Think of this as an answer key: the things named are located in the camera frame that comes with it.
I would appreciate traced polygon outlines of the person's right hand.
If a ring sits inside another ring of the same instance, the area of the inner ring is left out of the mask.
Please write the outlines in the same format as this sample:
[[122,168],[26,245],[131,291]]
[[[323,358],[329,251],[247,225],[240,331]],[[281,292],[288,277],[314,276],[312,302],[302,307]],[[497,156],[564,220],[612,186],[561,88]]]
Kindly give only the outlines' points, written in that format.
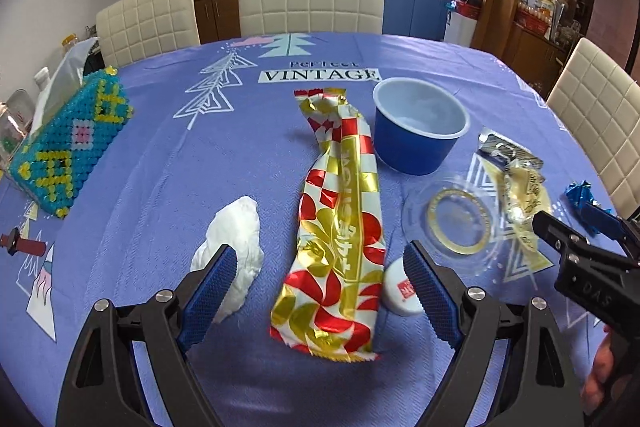
[[611,350],[612,329],[610,326],[603,327],[605,337],[594,356],[591,371],[582,387],[582,408],[586,414],[591,414],[600,407],[604,399],[604,385],[611,376],[614,355]]

